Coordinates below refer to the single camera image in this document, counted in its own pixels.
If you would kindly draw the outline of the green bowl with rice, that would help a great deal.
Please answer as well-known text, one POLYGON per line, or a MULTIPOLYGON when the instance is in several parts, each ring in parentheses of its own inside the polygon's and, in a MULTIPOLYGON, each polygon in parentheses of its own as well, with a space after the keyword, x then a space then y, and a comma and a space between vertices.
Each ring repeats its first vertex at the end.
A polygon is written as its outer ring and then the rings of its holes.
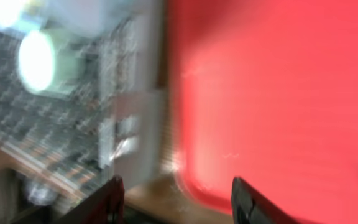
POLYGON ((63 29, 29 32, 17 50, 17 72, 34 95, 64 98, 80 85, 86 60, 73 48, 73 36, 63 29))

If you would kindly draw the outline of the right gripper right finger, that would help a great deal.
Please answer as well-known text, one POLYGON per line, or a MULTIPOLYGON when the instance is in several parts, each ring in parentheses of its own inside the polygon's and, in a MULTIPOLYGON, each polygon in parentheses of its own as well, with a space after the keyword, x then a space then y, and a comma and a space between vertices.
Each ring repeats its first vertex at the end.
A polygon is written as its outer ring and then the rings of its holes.
POLYGON ((233 178, 231 207, 234 224, 315 224, 285 213, 241 177, 233 178))

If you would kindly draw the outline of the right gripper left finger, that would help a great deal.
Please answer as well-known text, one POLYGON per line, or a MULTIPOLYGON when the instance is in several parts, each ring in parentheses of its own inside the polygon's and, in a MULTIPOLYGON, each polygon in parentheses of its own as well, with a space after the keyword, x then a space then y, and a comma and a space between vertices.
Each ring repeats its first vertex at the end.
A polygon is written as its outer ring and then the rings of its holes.
POLYGON ((124 224, 124 184, 115 175, 54 224, 124 224))

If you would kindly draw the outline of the small green saucer bowl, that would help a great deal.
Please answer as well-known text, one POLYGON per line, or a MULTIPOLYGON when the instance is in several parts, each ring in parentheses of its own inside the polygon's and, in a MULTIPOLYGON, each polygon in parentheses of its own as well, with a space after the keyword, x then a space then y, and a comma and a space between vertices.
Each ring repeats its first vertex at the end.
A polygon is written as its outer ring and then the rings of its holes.
POLYGON ((48 22, 85 38, 114 30, 141 10, 135 0, 0 0, 0 32, 22 37, 48 22))

